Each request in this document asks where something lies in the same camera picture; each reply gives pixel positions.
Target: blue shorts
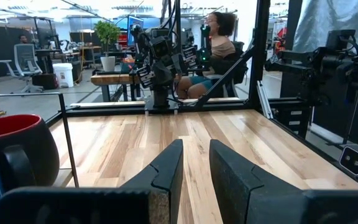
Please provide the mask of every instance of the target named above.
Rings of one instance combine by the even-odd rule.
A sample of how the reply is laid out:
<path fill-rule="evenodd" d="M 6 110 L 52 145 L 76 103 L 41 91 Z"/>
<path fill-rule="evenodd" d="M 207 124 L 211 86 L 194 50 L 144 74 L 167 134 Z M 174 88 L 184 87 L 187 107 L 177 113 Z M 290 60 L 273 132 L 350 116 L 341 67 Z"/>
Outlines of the blue shorts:
<path fill-rule="evenodd" d="M 203 84 L 207 90 L 212 88 L 212 80 L 203 76 L 189 77 L 191 84 Z"/>

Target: wooden table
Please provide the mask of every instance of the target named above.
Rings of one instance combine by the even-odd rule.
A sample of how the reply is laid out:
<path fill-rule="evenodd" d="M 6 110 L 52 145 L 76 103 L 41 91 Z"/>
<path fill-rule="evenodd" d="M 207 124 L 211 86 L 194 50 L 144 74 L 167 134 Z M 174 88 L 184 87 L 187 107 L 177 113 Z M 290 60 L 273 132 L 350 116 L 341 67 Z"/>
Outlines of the wooden table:
<path fill-rule="evenodd" d="M 140 81 L 137 75 L 119 74 L 119 75 L 94 75 L 91 77 L 94 85 L 101 86 L 103 102 L 110 101 L 109 85 L 122 85 L 124 100 L 128 101 L 127 85 L 131 90 L 131 100 L 135 101 L 136 96 L 140 96 Z"/>
<path fill-rule="evenodd" d="M 69 126 L 80 187 L 119 187 L 182 139 L 178 223 L 222 223 L 209 170 L 210 139 L 300 189 L 358 189 L 357 182 L 254 110 L 69 118 Z M 51 130 L 60 164 L 69 167 L 63 124 Z"/>

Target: dark hair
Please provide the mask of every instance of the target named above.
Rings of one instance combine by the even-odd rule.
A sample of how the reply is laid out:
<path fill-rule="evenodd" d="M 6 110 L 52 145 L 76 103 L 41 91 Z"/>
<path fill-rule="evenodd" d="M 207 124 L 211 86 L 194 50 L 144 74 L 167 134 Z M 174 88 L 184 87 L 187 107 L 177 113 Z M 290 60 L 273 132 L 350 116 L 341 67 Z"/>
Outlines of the dark hair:
<path fill-rule="evenodd" d="M 236 15 L 226 12 L 212 12 L 212 14 L 216 16 L 216 22 L 219 24 L 218 35 L 232 35 L 236 24 Z"/>

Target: monitor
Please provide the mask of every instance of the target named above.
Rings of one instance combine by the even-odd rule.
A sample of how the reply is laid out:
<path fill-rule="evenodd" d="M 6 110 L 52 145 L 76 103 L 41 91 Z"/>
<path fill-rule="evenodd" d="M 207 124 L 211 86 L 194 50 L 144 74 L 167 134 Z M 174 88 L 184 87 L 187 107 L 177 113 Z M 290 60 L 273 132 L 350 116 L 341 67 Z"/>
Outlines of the monitor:
<path fill-rule="evenodd" d="M 70 39 L 72 42 L 76 42 L 76 43 L 81 42 L 80 33 L 79 32 L 71 32 Z"/>
<path fill-rule="evenodd" d="M 53 40 L 50 38 L 52 35 L 52 31 L 50 29 L 44 29 L 44 28 L 38 28 L 39 34 L 37 37 L 41 38 L 39 40 L 39 43 L 42 45 L 41 47 L 48 45 L 50 40 Z"/>
<path fill-rule="evenodd" d="M 90 43 L 92 42 L 91 33 L 89 32 L 71 32 L 70 33 L 71 41 L 80 43 Z"/>
<path fill-rule="evenodd" d="M 127 32 L 128 46 L 135 46 L 135 39 L 134 36 L 131 34 L 131 25 L 138 24 L 141 26 L 141 28 L 143 28 L 143 23 L 144 23 L 143 19 L 139 19 L 134 16 L 128 16 L 128 32 Z"/>
<path fill-rule="evenodd" d="M 92 36 L 92 44 L 94 46 L 101 46 L 102 43 L 101 43 L 100 38 L 97 35 L 97 33 L 93 32 L 93 33 L 91 33 L 91 36 Z"/>

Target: gray curtain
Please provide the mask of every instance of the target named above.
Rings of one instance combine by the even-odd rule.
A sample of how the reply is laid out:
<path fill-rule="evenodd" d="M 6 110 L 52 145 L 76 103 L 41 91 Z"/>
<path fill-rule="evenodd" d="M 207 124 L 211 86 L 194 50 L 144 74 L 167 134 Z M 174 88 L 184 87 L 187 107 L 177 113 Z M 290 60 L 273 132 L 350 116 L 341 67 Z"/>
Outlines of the gray curtain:
<path fill-rule="evenodd" d="M 358 44 L 358 0 L 303 0 L 293 50 L 323 47 L 328 31 L 336 29 L 355 29 Z"/>

